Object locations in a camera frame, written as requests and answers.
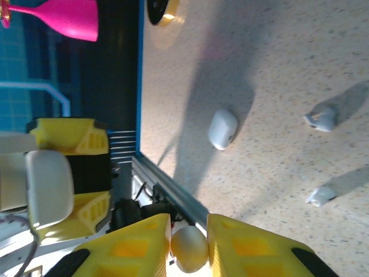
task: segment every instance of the black round object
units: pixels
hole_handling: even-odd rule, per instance
[[[147,0],[148,14],[151,24],[157,25],[163,18],[170,0]]]

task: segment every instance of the blue tile wall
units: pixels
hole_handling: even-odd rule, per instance
[[[35,7],[43,2],[45,0],[13,0],[12,4]],[[61,41],[67,49],[71,46],[75,50],[71,53],[71,62],[63,65],[59,65],[57,59],[52,57],[58,56],[56,48]],[[66,39],[34,16],[13,12],[10,28],[0,26],[0,82],[50,83],[65,95],[68,94],[72,116],[79,117],[80,77],[76,45],[83,46],[83,43]],[[60,66],[67,72],[58,72]],[[53,115],[52,97],[48,93],[0,87],[0,131],[23,132],[32,118]]]

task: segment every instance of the terrazzo floor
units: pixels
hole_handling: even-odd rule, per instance
[[[368,38],[366,0],[180,0],[168,26],[145,20],[141,151],[210,212],[369,276]],[[331,133],[304,123],[326,106]],[[220,107],[240,123],[221,152]],[[324,184],[338,197],[306,204]]]

